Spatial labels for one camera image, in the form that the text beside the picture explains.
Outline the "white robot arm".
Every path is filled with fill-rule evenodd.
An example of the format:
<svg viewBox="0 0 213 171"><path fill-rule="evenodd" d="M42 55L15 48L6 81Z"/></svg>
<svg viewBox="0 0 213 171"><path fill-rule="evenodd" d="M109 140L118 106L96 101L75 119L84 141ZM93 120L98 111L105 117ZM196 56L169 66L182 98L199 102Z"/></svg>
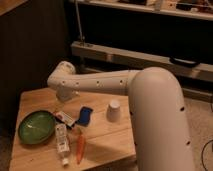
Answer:
<svg viewBox="0 0 213 171"><path fill-rule="evenodd" d="M176 77L160 67L77 74L60 62L47 84L66 101L72 91L125 95L139 171L195 171L184 97Z"/></svg>

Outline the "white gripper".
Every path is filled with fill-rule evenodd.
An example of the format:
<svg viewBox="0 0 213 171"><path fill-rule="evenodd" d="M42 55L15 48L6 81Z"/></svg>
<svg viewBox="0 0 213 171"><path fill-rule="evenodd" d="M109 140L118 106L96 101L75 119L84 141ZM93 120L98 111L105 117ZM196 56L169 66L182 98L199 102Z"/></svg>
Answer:
<svg viewBox="0 0 213 171"><path fill-rule="evenodd" d="M56 97L60 102L66 102L71 100L74 97L78 96L78 92L77 91L71 91L68 89L64 89L64 88L58 88L56 90Z"/></svg>

